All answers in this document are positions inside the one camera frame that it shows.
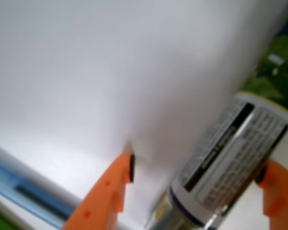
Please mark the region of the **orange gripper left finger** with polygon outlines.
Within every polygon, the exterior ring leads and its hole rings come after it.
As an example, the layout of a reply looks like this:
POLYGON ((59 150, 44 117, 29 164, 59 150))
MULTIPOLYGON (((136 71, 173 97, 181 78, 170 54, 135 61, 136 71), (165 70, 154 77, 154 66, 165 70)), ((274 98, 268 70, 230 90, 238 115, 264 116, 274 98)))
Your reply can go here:
POLYGON ((99 178, 63 226, 64 230, 115 230, 124 209, 126 185, 133 183, 135 155, 123 153, 99 178))

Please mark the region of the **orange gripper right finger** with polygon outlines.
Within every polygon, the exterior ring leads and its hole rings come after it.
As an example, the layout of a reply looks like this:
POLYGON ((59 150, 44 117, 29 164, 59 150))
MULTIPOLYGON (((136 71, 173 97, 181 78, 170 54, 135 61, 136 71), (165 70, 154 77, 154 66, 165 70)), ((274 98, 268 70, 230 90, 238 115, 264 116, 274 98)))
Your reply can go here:
POLYGON ((255 182, 263 191, 263 213, 269 218, 269 229, 288 230, 288 170, 268 160, 255 182))

